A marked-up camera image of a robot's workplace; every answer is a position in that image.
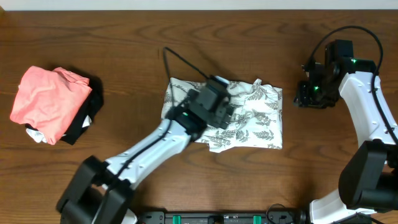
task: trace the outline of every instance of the green strip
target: green strip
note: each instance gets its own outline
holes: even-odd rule
[[[181,216],[174,215],[173,216],[173,224],[181,224]]]
[[[261,224],[261,216],[259,215],[253,216],[253,224]]]

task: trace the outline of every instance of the brown tabletop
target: brown tabletop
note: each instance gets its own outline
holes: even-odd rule
[[[6,12],[0,18],[0,223],[59,223],[55,204],[82,160],[106,159],[146,137],[160,121],[167,87],[160,51],[174,49],[206,73],[283,88],[283,149],[220,154],[192,144],[140,185],[133,210],[266,210],[306,205],[336,189],[358,149],[343,100],[327,110],[293,106],[300,69],[316,43],[345,25],[373,30],[384,46],[382,90],[398,119],[397,11]],[[355,56],[377,60],[372,38],[347,30]],[[323,60],[323,49],[317,53]],[[102,79],[105,104],[74,146],[35,143],[9,119],[24,72],[63,67]],[[170,57],[172,75],[203,81]],[[398,213],[375,215],[398,223]]]

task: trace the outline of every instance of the white cloth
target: white cloth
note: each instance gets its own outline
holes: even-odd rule
[[[199,90],[204,83],[186,82],[171,78],[174,105],[177,106],[188,90]],[[196,142],[207,143],[212,152],[222,152],[236,146],[282,149],[282,89],[261,85],[257,79],[253,85],[230,81],[227,88],[230,104],[235,107],[227,129],[207,127]],[[166,91],[162,118],[172,105],[170,85]]]
[[[81,126],[82,128],[88,127],[91,124],[91,118],[89,116],[86,116],[83,125]],[[46,138],[44,137],[44,134],[41,133],[40,131],[35,131],[32,129],[27,128],[26,133],[37,143],[44,142],[47,143]]]

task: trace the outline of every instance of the white wall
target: white wall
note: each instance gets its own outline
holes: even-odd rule
[[[0,0],[15,10],[398,9],[398,0]]]

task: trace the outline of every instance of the wood grain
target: wood grain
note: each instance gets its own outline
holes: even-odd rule
[[[292,105],[300,69],[316,43],[345,25],[373,30],[384,46],[382,89],[398,117],[397,11],[8,12],[0,20],[0,223],[58,223],[55,204],[80,162],[123,152],[160,121],[167,86],[160,50],[169,46],[206,73],[283,88],[283,150],[210,153],[192,144],[141,184],[133,203],[170,211],[265,210],[306,205],[337,188],[358,148],[343,101],[327,110]],[[374,41],[347,30],[358,57],[377,60]],[[322,60],[323,51],[317,53]],[[36,65],[96,75],[105,104],[74,146],[36,144],[9,120],[24,72]],[[173,76],[201,76],[170,58]],[[376,215],[398,223],[398,213]]]

